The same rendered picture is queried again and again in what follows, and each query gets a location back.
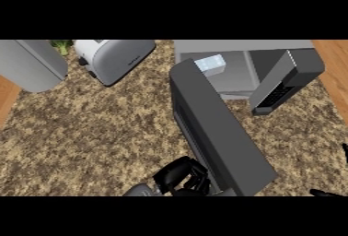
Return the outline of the pale blue milk carton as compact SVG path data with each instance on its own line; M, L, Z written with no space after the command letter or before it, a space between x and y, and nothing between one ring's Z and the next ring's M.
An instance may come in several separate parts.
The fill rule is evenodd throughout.
M226 62L220 54L196 60L195 64L207 77L224 72Z

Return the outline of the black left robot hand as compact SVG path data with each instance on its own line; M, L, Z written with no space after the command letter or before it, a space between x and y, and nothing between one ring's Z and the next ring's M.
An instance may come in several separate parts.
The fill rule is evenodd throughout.
M154 175L162 194L174 196L208 196L211 180L208 170L187 156L170 162Z

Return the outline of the white and grey toaster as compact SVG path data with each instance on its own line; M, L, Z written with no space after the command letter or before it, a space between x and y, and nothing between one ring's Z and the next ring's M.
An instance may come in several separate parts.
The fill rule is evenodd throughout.
M155 40L75 40L78 64L111 87L155 50Z

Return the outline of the green broccoli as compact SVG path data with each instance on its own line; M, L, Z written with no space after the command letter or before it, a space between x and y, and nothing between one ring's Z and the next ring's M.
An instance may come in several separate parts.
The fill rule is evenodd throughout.
M68 54L68 49L74 45L71 40L50 40L50 45L59 49L61 55L65 56Z

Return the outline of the grey rounded appliance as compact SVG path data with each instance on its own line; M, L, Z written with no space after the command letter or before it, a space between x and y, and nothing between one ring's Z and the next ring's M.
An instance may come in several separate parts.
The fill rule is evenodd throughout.
M67 75L67 61L49 40L0 40L0 76L24 90L50 90Z

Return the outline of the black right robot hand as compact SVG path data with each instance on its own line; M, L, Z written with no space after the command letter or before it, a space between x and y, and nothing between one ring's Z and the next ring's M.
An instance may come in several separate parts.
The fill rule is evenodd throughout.
M342 149L344 149L344 153L345 153L345 161L348 164L348 145L345 143L342 143ZM328 193L319 189L310 189L310 194L314 196L333 196L333 197L342 197L342 195L333 194L333 193Z

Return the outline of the dark grey microwave door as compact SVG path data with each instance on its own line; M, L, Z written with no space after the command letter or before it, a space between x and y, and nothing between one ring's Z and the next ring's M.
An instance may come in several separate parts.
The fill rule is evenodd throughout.
M173 114L218 191L255 195L277 173L232 114L195 61L168 72Z

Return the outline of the grey microwave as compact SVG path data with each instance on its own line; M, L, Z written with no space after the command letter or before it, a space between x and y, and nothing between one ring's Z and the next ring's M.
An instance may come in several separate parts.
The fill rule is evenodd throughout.
M220 54L224 72L207 77L224 100L246 99L267 115L325 71L310 40L176 40L176 61Z

